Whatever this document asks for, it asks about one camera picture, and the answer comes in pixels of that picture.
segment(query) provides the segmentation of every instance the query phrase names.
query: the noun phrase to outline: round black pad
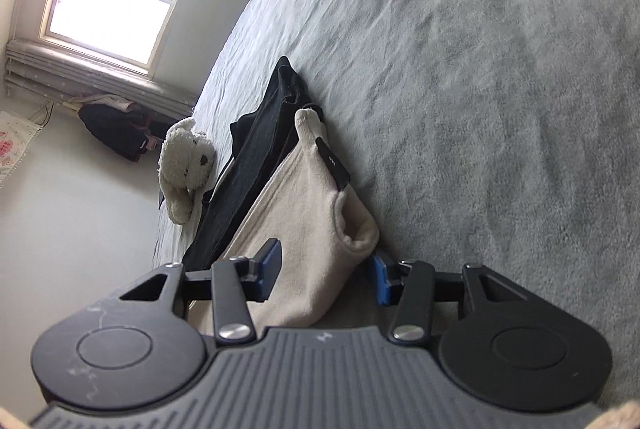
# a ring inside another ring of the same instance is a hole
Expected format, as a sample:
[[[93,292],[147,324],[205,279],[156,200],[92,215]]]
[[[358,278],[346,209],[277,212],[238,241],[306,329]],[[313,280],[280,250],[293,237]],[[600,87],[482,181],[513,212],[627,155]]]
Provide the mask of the round black pad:
[[[512,328],[495,336],[494,352],[514,367],[545,369],[564,358],[566,345],[545,330]]]
[[[205,357],[197,330],[171,312],[106,299],[43,333],[31,367],[48,401],[125,411],[180,389]]]
[[[110,327],[85,335],[78,344],[78,354],[93,367],[123,369],[146,359],[152,347],[151,338],[145,332]]]
[[[611,369],[604,338],[549,303],[492,303],[442,336],[440,363],[472,395],[513,411],[595,401]]]

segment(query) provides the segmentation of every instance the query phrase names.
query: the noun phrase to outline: metal screw head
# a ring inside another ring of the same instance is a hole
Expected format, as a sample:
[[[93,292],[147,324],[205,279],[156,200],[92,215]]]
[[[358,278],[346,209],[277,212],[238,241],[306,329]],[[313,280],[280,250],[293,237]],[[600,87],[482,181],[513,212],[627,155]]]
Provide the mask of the metal screw head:
[[[424,337],[424,330],[414,324],[403,324],[391,332],[394,339],[405,343],[413,343]]]
[[[251,328],[246,324],[240,323],[225,324],[220,330],[218,330],[218,335],[227,341],[244,339],[250,334]]]

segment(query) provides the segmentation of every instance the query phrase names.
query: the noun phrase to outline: gray blanket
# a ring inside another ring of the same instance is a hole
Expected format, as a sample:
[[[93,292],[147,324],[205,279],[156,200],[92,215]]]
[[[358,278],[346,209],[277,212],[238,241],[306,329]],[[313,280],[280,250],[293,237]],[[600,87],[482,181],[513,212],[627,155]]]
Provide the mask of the gray blanket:
[[[251,0],[195,116],[222,164],[289,56],[389,251],[482,261],[593,324],[612,403],[640,396],[639,48],[640,0]],[[156,261],[199,210],[162,215]]]

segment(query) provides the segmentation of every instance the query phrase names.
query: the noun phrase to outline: plush toy ear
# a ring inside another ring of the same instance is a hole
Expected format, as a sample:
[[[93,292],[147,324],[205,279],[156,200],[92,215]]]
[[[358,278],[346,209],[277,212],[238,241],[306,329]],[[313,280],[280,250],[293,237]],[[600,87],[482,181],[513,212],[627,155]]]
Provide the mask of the plush toy ear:
[[[160,188],[166,203],[169,219],[176,225],[184,225],[191,218],[193,200],[187,189],[178,189],[162,173],[159,176]]]
[[[175,132],[176,130],[186,130],[190,132],[193,129],[193,126],[196,125],[196,119],[193,117],[187,117],[186,119],[179,120],[172,127],[167,130],[167,135],[169,132]]]

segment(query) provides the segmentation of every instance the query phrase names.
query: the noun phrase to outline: black jeans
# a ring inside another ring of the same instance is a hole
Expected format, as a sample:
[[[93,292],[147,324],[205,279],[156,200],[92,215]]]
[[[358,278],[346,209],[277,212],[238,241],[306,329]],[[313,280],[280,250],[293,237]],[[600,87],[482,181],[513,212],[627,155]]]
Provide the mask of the black jeans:
[[[213,196],[212,190],[204,194],[195,239],[182,259],[186,271],[209,268],[225,251],[258,194],[298,142],[296,111],[309,107],[322,117],[305,82],[281,57],[258,109],[230,126],[234,165]]]

